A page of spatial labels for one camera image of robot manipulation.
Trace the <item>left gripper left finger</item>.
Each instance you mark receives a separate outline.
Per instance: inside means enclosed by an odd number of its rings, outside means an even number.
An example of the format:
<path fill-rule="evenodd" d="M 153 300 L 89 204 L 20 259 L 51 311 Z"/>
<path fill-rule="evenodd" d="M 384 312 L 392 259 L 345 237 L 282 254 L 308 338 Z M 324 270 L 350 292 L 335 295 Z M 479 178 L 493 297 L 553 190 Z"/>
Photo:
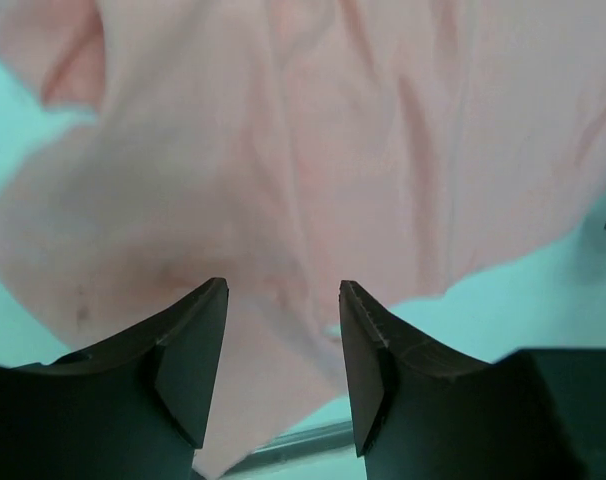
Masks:
<path fill-rule="evenodd" d="M 201 448 L 226 325 L 229 288 L 212 278 L 165 310 L 54 364 L 115 367 L 143 362 L 143 383 L 181 437 Z"/>

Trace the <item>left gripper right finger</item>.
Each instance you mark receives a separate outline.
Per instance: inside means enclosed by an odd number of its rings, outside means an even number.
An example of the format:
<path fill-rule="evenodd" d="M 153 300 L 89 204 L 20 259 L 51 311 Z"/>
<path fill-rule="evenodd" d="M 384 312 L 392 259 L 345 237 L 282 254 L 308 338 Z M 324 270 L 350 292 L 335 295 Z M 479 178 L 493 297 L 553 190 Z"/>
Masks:
<path fill-rule="evenodd" d="M 488 363 L 401 320 L 358 282 L 340 284 L 340 327 L 359 457 L 374 447 L 402 386 L 402 372 L 452 383 Z"/>

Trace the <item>pink t-shirt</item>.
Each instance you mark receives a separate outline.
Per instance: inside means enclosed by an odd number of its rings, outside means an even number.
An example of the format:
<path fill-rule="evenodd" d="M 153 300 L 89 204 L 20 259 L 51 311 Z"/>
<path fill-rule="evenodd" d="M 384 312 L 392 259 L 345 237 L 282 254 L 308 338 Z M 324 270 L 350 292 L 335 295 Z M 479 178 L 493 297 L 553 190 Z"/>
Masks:
<path fill-rule="evenodd" d="M 0 1 L 0 62 L 94 116 L 0 189 L 0 282 L 80 348 L 230 287 L 195 469 L 345 391 L 384 304 L 572 230 L 606 188 L 606 1 Z"/>

